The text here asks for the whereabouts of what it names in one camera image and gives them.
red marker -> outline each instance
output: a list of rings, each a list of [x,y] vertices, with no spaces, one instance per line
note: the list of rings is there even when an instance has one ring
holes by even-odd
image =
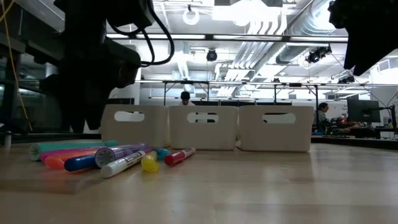
[[[172,166],[175,165],[184,159],[192,156],[197,150],[195,148],[190,148],[190,149],[184,149],[180,152],[176,152],[174,154],[167,155],[164,157],[164,163],[166,165]]]

yellow cable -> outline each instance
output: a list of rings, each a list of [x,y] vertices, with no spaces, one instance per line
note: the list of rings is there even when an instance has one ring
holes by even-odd
[[[14,3],[14,0],[10,3],[7,10],[10,10],[13,3]],[[8,24],[7,24],[7,17],[6,17],[8,11],[6,10],[6,8],[4,6],[4,2],[3,2],[3,4],[1,4],[1,6],[2,6],[2,17],[0,18],[0,22],[4,19],[4,26],[6,27],[6,35],[7,35],[7,42],[8,42],[8,50],[9,50],[10,59],[11,59],[11,66],[12,66],[12,71],[14,72],[14,77],[15,77],[15,87],[17,88],[17,92],[19,93],[19,100],[21,101],[21,106],[22,106],[22,109],[24,110],[25,118],[29,124],[29,129],[30,129],[30,131],[33,131],[32,125],[30,124],[30,121],[29,121],[29,117],[26,113],[24,100],[22,99],[22,95],[19,91],[18,76],[17,76],[17,72],[15,69],[14,60],[12,57],[11,41],[10,41],[10,35],[8,33]]]
[[[0,17],[0,22],[6,17],[6,14],[8,13],[8,11],[10,11],[12,5],[14,4],[14,1],[15,0],[11,1],[10,5],[7,7],[6,11],[3,10],[2,16]]]

wooden table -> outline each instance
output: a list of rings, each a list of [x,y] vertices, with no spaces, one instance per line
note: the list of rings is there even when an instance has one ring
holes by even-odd
[[[398,154],[313,144],[310,153],[200,151],[104,180],[0,153],[0,223],[398,223]]]

white marker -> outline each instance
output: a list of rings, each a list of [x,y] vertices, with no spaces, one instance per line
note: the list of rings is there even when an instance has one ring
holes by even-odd
[[[101,168],[101,176],[102,178],[110,178],[128,167],[133,166],[134,164],[137,164],[144,156],[146,153],[144,151],[138,151],[135,152],[129,156],[123,157],[121,159],[118,159],[116,161],[113,161]]]

handle cutout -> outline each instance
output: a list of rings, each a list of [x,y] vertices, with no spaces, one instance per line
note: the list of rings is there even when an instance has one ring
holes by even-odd
[[[267,124],[294,124],[296,115],[293,113],[265,113],[262,115],[262,120]]]
[[[114,119],[119,122],[142,122],[145,120],[145,114],[140,111],[117,111]]]
[[[189,113],[187,115],[189,123],[216,123],[218,122],[218,114],[216,113]]]

